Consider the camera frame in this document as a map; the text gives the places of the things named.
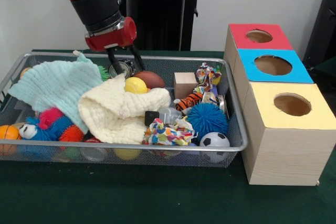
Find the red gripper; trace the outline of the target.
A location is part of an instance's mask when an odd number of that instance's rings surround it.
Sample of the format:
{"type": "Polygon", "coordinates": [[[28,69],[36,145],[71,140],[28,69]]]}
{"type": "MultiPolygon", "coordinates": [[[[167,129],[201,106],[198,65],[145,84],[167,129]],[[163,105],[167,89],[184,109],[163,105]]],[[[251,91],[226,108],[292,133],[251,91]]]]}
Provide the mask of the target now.
{"type": "Polygon", "coordinates": [[[107,50],[108,58],[116,72],[116,74],[123,74],[119,61],[114,56],[114,47],[127,47],[134,55],[136,64],[141,71],[145,70],[145,66],[138,49],[133,45],[137,38],[137,29],[134,20],[131,17],[122,18],[121,21],[107,30],[99,33],[90,34],[86,32],[85,41],[88,47],[96,52],[107,50]]]}

